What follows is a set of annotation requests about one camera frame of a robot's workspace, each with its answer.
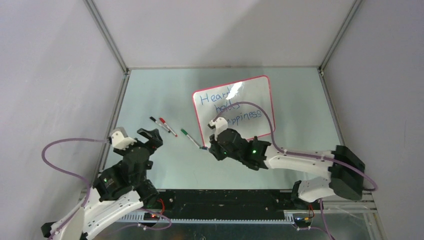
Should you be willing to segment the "pink framed whiteboard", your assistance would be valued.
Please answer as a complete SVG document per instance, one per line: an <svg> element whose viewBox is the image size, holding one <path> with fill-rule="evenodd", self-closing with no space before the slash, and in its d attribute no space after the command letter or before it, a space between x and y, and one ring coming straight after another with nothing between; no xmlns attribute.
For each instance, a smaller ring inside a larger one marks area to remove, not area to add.
<svg viewBox="0 0 424 240"><path fill-rule="evenodd" d="M217 115L247 140L268 136L276 130L271 81L266 75L198 90L192 101L201 141L207 147L213 134L208 123Z"/></svg>

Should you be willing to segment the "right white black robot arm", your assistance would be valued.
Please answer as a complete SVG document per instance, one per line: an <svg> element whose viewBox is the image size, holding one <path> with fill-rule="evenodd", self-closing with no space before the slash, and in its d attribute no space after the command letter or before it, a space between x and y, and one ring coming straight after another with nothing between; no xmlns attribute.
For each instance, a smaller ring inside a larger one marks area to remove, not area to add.
<svg viewBox="0 0 424 240"><path fill-rule="evenodd" d="M359 201L364 190L364 163L346 146L332 151L310 152L279 150L271 142L254 137L246 140L228 128L209 137L208 151L218 160L231 158L247 168L286 169L315 175L310 180L298 180L291 191L291 204L304 209L321 198L338 196Z"/></svg>

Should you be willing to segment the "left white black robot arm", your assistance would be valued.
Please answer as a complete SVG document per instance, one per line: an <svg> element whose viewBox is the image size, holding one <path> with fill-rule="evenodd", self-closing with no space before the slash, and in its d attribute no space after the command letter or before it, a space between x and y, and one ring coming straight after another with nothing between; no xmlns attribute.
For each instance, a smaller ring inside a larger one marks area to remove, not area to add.
<svg viewBox="0 0 424 240"><path fill-rule="evenodd" d="M137 134L145 142L129 137L123 127L111 131L107 139L113 152L122 159L104 169L93 183L76 173L64 170L46 159L49 147L67 142L61 139L48 144L41 153L42 160L53 169L84 181L87 190L83 199L62 219L46 222L41 226L44 238L48 240L92 240L105 228L123 216L141 208L160 205L159 192L147 178L147 171L153 167L151 155L163 145L157 128L140 128Z"/></svg>

